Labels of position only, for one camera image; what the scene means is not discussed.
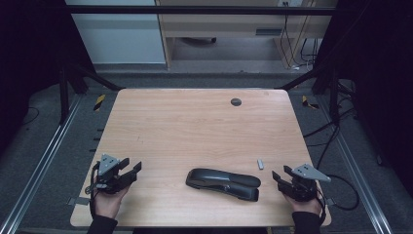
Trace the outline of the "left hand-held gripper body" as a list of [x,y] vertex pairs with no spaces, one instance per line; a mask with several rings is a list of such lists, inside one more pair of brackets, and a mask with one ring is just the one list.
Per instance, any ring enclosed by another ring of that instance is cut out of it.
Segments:
[[115,194],[136,181],[136,177],[119,175],[118,164],[122,160],[103,154],[98,162],[97,177],[94,188],[107,194]]

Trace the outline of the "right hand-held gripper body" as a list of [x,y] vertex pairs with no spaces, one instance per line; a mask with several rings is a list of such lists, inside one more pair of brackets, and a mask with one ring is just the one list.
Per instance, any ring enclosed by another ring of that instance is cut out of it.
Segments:
[[308,202],[318,197],[317,181],[330,182],[331,178],[309,164],[292,169],[291,182],[281,180],[278,189],[298,202]]

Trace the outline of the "black stapler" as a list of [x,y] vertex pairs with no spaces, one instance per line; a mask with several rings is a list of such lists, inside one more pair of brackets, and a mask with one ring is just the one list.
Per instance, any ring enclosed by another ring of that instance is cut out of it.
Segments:
[[240,200],[257,202],[261,180],[253,175],[197,168],[188,173],[185,183],[196,189],[216,191]]

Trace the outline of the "person's right hand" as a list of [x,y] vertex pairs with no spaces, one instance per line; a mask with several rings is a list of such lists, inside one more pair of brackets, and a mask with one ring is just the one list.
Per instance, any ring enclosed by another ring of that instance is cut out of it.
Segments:
[[308,202],[298,202],[287,195],[283,195],[284,199],[290,204],[294,212],[311,213],[320,215],[321,205],[317,199],[313,199]]

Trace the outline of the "person's left hand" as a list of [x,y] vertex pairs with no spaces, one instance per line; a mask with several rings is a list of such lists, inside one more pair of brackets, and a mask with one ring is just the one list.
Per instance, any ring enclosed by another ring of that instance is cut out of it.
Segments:
[[129,189],[125,188],[115,194],[98,192],[94,197],[95,214],[108,218],[115,218],[120,210],[121,203]]

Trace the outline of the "white cabinet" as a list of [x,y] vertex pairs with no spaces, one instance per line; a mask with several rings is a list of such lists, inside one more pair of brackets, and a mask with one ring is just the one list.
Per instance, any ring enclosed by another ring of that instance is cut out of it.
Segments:
[[157,15],[73,14],[94,64],[165,63]]

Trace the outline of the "black curtain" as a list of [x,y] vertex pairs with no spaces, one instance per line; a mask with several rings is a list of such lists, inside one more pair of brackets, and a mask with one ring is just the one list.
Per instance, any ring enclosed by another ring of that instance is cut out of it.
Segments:
[[319,57],[343,39],[338,74],[356,83],[356,105],[378,155],[413,198],[413,0],[338,0]]
[[0,0],[0,154],[28,112],[31,96],[59,82],[87,90],[73,64],[94,66],[65,0]]

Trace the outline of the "dark object under desk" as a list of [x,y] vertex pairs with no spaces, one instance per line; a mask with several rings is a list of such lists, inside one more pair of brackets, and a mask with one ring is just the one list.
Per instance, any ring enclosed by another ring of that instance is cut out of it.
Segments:
[[189,45],[209,45],[216,43],[216,37],[213,38],[190,38],[190,37],[182,37],[181,40]]

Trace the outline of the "light wooden desk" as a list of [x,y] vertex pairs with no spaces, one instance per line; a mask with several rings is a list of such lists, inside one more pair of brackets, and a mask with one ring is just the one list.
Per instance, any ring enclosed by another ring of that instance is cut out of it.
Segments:
[[[157,6],[241,6],[334,8],[338,0],[155,0]],[[320,39],[329,16],[292,15],[160,15],[165,40],[171,38],[264,37],[275,41],[283,65],[299,63],[298,52],[307,38]]]

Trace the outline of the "aluminium floor rail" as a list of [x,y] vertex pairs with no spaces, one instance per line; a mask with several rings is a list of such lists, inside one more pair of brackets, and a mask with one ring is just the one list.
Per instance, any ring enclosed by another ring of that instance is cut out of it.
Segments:
[[49,166],[52,164],[83,99],[84,95],[74,96],[74,99],[69,106],[69,112],[66,119],[58,125],[29,181],[13,206],[13,209],[0,226],[0,234],[15,234],[17,232],[22,218],[30,206]]
[[325,167],[327,160],[338,159],[347,172],[348,177],[357,191],[359,201],[363,205],[376,234],[394,234],[376,195],[368,181],[368,175],[373,172],[372,166],[376,159],[370,142],[357,119],[357,112],[349,105],[339,108],[338,120],[334,125],[325,97],[317,97],[320,110],[327,122],[333,125],[329,130],[333,133],[331,145],[334,152],[326,151],[318,160],[318,165]]

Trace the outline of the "black metal frame stand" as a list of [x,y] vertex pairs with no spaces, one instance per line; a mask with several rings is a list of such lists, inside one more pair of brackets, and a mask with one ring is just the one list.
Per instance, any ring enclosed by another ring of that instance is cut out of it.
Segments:
[[334,125],[339,124],[339,108],[338,108],[338,73],[332,65],[319,65],[298,78],[288,82],[277,90],[289,91],[297,85],[315,78],[316,81],[312,87],[312,92],[315,95],[321,95],[326,89],[329,89],[329,117]]
[[69,116],[68,85],[72,86],[76,94],[85,94],[89,88],[84,81],[85,77],[93,79],[94,81],[103,85],[111,91],[123,90],[123,87],[104,79],[95,71],[91,71],[84,66],[73,63],[64,65],[60,69],[58,74],[60,96],[60,124],[63,124]]

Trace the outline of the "black horizontal frame bar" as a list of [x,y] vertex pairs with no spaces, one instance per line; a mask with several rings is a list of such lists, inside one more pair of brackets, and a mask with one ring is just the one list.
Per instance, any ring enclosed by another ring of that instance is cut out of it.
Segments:
[[333,16],[335,8],[237,7],[237,6],[98,6],[69,5],[72,14],[158,14],[158,15],[292,15]]

